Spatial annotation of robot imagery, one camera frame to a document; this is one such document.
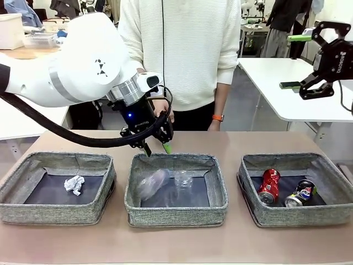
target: red can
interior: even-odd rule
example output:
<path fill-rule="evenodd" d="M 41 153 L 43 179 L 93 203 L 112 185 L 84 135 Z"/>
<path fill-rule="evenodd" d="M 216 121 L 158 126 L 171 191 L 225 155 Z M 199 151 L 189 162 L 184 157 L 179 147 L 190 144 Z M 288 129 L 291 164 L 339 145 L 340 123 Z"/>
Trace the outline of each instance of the red can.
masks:
<path fill-rule="evenodd" d="M 266 204 L 270 205 L 277 201 L 279 196 L 279 180 L 280 173 L 275 169 L 268 169 L 263 175 L 263 183 L 260 186 L 258 195 L 260 200 Z"/>

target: white sweater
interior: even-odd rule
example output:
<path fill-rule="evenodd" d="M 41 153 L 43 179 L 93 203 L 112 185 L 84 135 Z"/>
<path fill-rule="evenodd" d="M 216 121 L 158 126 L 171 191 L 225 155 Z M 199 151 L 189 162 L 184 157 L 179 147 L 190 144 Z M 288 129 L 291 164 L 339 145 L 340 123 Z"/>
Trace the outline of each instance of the white sweater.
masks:
<path fill-rule="evenodd" d="M 163 0 L 164 81 L 173 109 L 215 100 L 238 64 L 240 0 Z M 163 73 L 162 0 L 121 0 L 119 32 L 136 68 Z"/>

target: smartwatch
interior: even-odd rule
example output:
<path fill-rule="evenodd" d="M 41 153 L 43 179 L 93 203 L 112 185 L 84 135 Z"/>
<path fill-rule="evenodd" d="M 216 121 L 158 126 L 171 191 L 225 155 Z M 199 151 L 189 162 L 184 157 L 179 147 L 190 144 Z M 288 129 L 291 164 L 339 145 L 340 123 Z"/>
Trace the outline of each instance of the smartwatch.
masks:
<path fill-rule="evenodd" d="M 213 120 L 219 120 L 220 122 L 224 121 L 224 115 L 213 115 L 212 116 Z"/>

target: table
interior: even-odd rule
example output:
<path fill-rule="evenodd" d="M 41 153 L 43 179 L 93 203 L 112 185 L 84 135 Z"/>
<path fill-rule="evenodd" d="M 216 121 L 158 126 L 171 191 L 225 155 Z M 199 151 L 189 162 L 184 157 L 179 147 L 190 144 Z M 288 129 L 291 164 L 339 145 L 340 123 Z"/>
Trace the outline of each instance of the table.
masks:
<path fill-rule="evenodd" d="M 334 83 L 335 94 L 332 97 L 303 100 L 291 89 L 280 89 L 280 82 L 302 81 L 313 72 L 313 67 L 298 59 L 241 58 L 239 63 L 260 92 L 273 108 L 278 117 L 289 122 L 304 122 L 315 131 L 315 142 L 324 139 L 332 123 L 353 123 L 353 115 L 340 104 L 340 88 Z M 323 82 L 314 86 L 318 88 Z M 343 86 L 343 102 L 349 108 L 353 101 L 353 92 Z"/>
<path fill-rule="evenodd" d="M 118 131 L 75 132 L 88 137 L 119 137 Z M 163 152 L 157 140 L 149 138 L 147 142 L 153 152 Z M 45 132 L 27 153 L 34 151 L 107 153 L 114 158 L 117 187 L 97 225 L 44 227 L 0 224 L 2 264 L 4 262 L 292 264 L 353 261 L 351 251 L 353 224 L 261 229 L 252 221 L 238 187 L 236 174 L 240 158 L 245 154 L 320 153 L 318 146 L 305 135 L 295 132 L 177 131 L 174 134 L 172 148 L 173 152 L 209 153 L 218 158 L 229 197 L 227 216 L 222 226 L 189 229 L 130 227 L 124 206 L 124 192 L 131 160 L 138 150 L 129 146 L 110 149 L 89 148 Z M 307 251 L 309 255 L 299 255 L 303 251 Z"/>
<path fill-rule="evenodd" d="M 25 47 L 21 47 L 15 50 L 0 50 L 0 52 L 16 59 L 35 59 L 37 57 L 55 52 L 56 50 L 56 48 L 27 49 Z M 32 103 L 27 99 L 25 99 L 25 101 L 53 122 L 59 125 L 64 124 L 65 127 L 69 127 L 69 117 L 66 117 L 68 107 L 45 108 Z M 0 141 L 6 140 L 7 145 L 15 159 L 19 159 L 22 154 L 19 148 L 18 140 L 26 137 L 39 136 L 46 131 L 46 129 L 3 100 L 0 100 L 0 112 L 2 113 L 2 115 L 0 115 L 0 124 L 2 124 L 0 130 Z"/>
<path fill-rule="evenodd" d="M 51 54 L 58 51 L 58 48 L 50 49 L 29 49 L 26 47 L 20 47 L 15 50 L 0 50 L 0 52 L 16 59 L 35 59 L 44 55 Z"/>
<path fill-rule="evenodd" d="M 68 107 L 45 108 L 28 99 L 22 97 L 21 99 L 54 123 L 69 127 L 66 120 Z M 19 139 L 40 136 L 46 129 L 3 100 L 0 100 L 0 111 L 2 113 L 0 115 L 0 124 L 2 124 L 0 141 L 6 140 L 8 148 L 11 150 L 14 158 L 18 160 L 22 156 Z"/>
<path fill-rule="evenodd" d="M 245 40 L 248 34 L 254 34 L 255 32 L 262 32 L 262 33 L 267 33 L 270 31 L 270 28 L 266 26 L 264 23 L 260 23 L 259 26 L 261 26 L 261 29 L 251 29 L 248 28 L 247 25 L 242 25 L 240 29 L 242 30 L 242 36 L 240 37 L 241 45 L 240 45 L 240 54 L 239 58 L 243 57 L 243 52 L 244 52 L 244 46 L 245 46 Z"/>

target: hand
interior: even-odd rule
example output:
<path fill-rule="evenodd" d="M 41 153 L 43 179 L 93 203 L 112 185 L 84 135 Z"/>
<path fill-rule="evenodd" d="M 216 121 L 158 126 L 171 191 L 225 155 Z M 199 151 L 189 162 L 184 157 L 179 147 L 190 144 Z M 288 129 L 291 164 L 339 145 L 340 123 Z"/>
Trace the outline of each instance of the hand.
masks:
<path fill-rule="evenodd" d="M 221 122 L 219 120 L 213 120 L 210 127 L 208 127 L 208 131 L 220 131 L 221 130 Z"/>
<path fill-rule="evenodd" d="M 167 112 L 168 111 L 168 102 L 166 100 L 161 100 L 161 99 L 155 99 L 152 101 L 154 105 L 154 114 L 159 117 L 161 112 Z M 174 122 L 174 113 L 173 109 L 170 111 L 169 117 L 172 121 Z"/>

